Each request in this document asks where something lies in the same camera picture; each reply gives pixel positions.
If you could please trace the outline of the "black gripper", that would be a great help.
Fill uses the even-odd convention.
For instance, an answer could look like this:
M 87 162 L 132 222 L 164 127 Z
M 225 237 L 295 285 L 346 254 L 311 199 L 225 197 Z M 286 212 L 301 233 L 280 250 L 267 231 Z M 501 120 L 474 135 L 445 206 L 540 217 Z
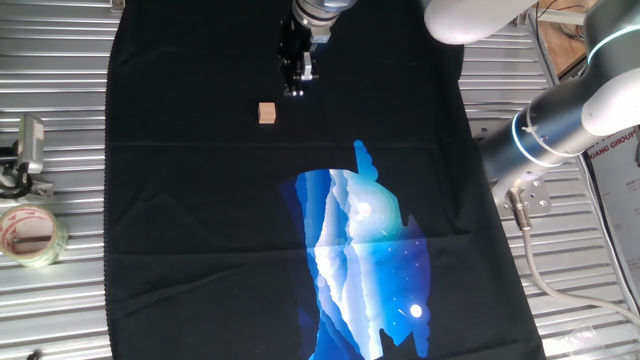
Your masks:
M 285 96 L 303 96 L 306 82 L 316 80 L 313 53 L 316 45 L 312 42 L 312 32 L 296 18 L 281 22 L 281 37 L 278 49 L 280 71 L 287 81 Z

